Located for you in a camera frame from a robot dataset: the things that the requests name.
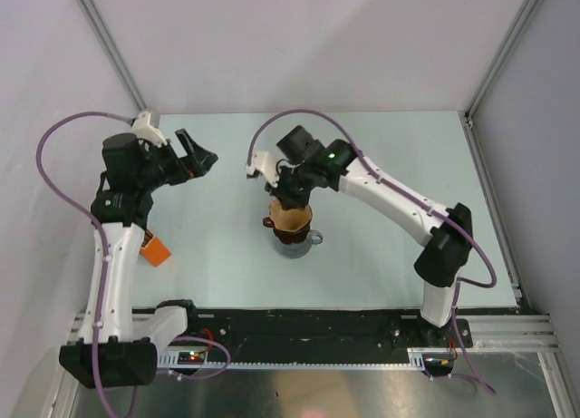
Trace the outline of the brown paper coffee filter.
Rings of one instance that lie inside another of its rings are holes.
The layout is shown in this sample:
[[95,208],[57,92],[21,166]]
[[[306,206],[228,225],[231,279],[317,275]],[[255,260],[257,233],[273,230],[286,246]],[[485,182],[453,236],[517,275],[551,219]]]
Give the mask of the brown paper coffee filter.
[[274,198],[269,204],[269,219],[274,228],[287,233],[298,233],[313,219],[310,205],[303,208],[283,209],[278,198]]

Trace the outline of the amber glass coffee dripper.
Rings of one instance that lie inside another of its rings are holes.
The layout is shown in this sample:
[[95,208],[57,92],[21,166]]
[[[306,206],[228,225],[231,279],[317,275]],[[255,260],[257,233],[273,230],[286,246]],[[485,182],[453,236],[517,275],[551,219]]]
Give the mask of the amber glass coffee dripper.
[[268,207],[268,215],[263,218],[265,228],[272,229],[275,237],[283,245],[293,245],[305,242],[311,230],[313,219],[312,208],[283,209],[278,198],[274,198]]

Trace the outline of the clear glass pitcher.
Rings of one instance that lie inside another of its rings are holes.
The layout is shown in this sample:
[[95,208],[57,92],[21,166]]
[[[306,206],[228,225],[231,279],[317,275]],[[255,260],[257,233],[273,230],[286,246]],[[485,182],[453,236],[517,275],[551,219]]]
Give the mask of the clear glass pitcher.
[[313,246],[324,241],[324,236],[317,230],[309,230],[305,239],[301,242],[283,243],[279,238],[274,238],[274,247],[278,254],[284,258],[297,259],[307,255]]

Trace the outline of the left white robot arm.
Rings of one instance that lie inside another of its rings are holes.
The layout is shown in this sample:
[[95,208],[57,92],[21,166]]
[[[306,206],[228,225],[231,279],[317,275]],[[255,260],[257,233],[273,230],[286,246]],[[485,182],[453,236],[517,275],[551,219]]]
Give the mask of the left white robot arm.
[[169,141],[155,144],[129,132],[102,144],[105,170],[91,204],[97,223],[90,296],[76,341],[59,353],[61,366],[86,388],[151,384],[168,345],[175,339],[189,345],[200,336],[198,311],[190,299],[163,301],[144,325],[133,324],[133,279],[153,192],[203,177],[218,160],[186,130],[175,135],[183,157]]

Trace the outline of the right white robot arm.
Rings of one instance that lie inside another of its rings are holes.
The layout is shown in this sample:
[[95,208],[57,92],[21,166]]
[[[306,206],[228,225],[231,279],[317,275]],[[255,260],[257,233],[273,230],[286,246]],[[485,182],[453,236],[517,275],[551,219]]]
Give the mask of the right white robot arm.
[[336,139],[325,145],[297,125],[277,143],[283,158],[251,151],[246,173],[266,178],[272,197],[264,224],[280,243],[295,247],[311,232],[311,193],[330,189],[378,211],[420,246],[413,264],[423,282],[420,339],[441,345],[451,335],[460,271],[474,246],[471,211],[458,203],[448,208],[422,197],[374,165],[355,146]]

